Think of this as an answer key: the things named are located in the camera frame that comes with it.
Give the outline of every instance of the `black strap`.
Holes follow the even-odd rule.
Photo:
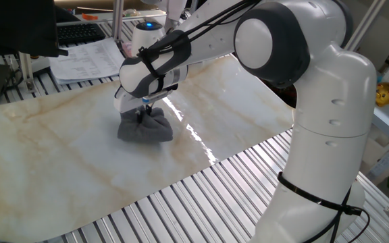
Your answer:
[[[346,203],[348,202],[350,193],[351,193],[351,189],[349,189],[348,193],[344,197],[342,205],[346,205]],[[303,243],[312,243],[312,242],[316,241],[321,236],[326,234],[333,226],[334,226],[334,230],[333,230],[333,233],[331,235],[331,241],[334,242],[334,240],[336,239],[338,224],[340,223],[340,217],[341,217],[342,213],[343,213],[342,211],[338,211],[336,216],[333,218],[333,220],[331,220],[331,222],[323,230],[321,230],[318,234],[316,234],[312,238],[304,241]]]
[[[142,62],[146,65],[151,75],[159,81],[159,86],[153,94],[160,92],[163,89],[164,78],[166,77],[166,75],[160,75],[159,73],[157,73],[157,70],[154,69],[153,64],[151,64],[148,58],[149,56],[151,56],[150,53],[148,53],[148,49],[141,47],[139,49],[138,56],[142,58]]]
[[[290,183],[288,180],[284,179],[282,172],[280,172],[277,176],[278,181],[283,184],[283,186],[287,187],[289,190],[297,193],[298,195],[302,196],[303,198],[306,198],[307,200],[310,200],[318,205],[327,207],[329,209],[333,209],[336,211],[342,211],[343,213],[346,213],[347,215],[358,215],[360,216],[362,211],[360,209],[356,209],[355,207],[349,206],[349,205],[339,205],[334,202],[330,202],[327,200],[324,200],[322,198],[319,198],[313,194],[310,194],[303,189],[298,188],[294,184]]]

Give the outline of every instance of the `paper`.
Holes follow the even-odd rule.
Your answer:
[[[51,70],[60,84],[118,75],[124,61],[112,38],[64,48],[68,56],[51,57]]]

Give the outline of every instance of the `metal pole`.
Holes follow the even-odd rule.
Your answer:
[[[124,10],[124,0],[115,0],[113,2],[113,22],[112,22],[112,37],[115,41],[121,40],[123,10]]]
[[[373,25],[377,16],[381,12],[381,9],[384,6],[385,2],[386,0],[375,0],[371,4],[363,20],[361,20],[361,23],[358,25],[348,44],[344,48],[345,50],[356,51],[358,49],[359,45],[361,44],[361,41],[363,41],[365,35],[367,34],[367,31]]]
[[[198,0],[192,0],[192,5],[190,6],[190,14],[193,14],[197,10]]]

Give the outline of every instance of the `white cylinder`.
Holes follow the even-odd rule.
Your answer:
[[[136,26],[133,29],[132,57],[136,57],[141,47],[148,48],[165,36],[163,26],[158,30],[141,30]]]

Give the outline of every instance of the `gray cloth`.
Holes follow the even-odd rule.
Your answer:
[[[143,106],[121,114],[118,138],[123,141],[168,142],[174,138],[173,135],[170,123],[160,108],[154,108],[149,115]]]

